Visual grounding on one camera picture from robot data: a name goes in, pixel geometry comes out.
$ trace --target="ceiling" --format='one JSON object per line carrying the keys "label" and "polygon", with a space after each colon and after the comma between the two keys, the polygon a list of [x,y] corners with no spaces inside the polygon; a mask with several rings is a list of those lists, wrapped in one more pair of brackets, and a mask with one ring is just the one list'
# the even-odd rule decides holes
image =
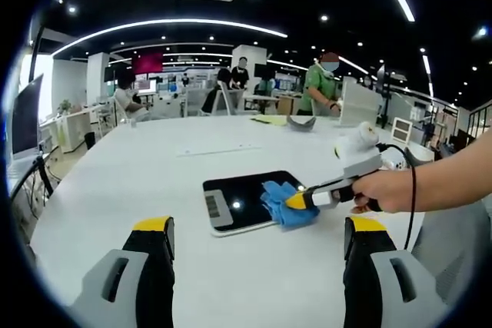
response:
{"label": "ceiling", "polygon": [[[396,0],[47,0],[45,27],[76,38],[116,25],[162,18],[209,18],[240,22],[283,32],[287,38],[223,25],[149,25],[127,28],[84,41],[57,58],[86,58],[86,53],[118,52],[123,48],[182,42],[228,45],[253,44],[268,49],[271,58],[308,67],[322,48],[334,51],[371,74],[385,60],[387,71],[407,76],[403,85],[429,93],[420,48],[430,61],[434,95],[466,108],[492,98],[492,37],[472,40],[483,25],[492,26],[492,0],[407,0],[416,22],[409,22]],[[75,13],[68,12],[75,6]],[[329,20],[322,22],[321,15]],[[42,52],[62,44],[43,41]],[[205,52],[203,45],[168,45],[164,53]],[[231,48],[207,45],[206,52],[230,54]],[[119,52],[130,58],[133,51]],[[200,57],[202,61],[218,58]],[[340,75],[363,74],[341,64]]]}

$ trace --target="red screen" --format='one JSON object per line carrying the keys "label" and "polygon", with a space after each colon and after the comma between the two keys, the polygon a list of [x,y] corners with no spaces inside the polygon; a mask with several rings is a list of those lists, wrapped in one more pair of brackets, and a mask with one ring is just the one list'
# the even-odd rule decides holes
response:
{"label": "red screen", "polygon": [[141,55],[131,60],[131,69],[136,75],[142,73],[162,72],[162,53]]}

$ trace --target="blue cloth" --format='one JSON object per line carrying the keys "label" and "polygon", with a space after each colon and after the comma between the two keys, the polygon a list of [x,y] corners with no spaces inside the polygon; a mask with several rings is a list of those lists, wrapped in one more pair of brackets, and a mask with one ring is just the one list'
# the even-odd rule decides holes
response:
{"label": "blue cloth", "polygon": [[320,213],[317,207],[297,210],[285,205],[285,201],[297,192],[295,187],[288,182],[279,185],[277,182],[268,181],[263,183],[263,188],[265,190],[261,195],[263,206],[270,212],[272,220],[282,227],[301,227],[311,224]]}

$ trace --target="black pants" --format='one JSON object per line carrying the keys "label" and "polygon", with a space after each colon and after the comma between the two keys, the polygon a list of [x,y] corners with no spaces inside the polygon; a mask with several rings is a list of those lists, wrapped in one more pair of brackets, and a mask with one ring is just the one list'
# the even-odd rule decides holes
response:
{"label": "black pants", "polygon": [[298,113],[296,115],[313,115],[312,111],[303,111],[302,109],[298,110]]}

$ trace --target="potted plant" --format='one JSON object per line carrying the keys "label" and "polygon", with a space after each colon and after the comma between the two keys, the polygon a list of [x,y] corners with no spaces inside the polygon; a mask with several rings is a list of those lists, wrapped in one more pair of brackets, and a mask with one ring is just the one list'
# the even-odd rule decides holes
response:
{"label": "potted plant", "polygon": [[68,111],[70,110],[70,108],[71,108],[70,101],[68,101],[67,99],[65,99],[58,106],[58,113],[60,115],[67,115],[68,114]]}

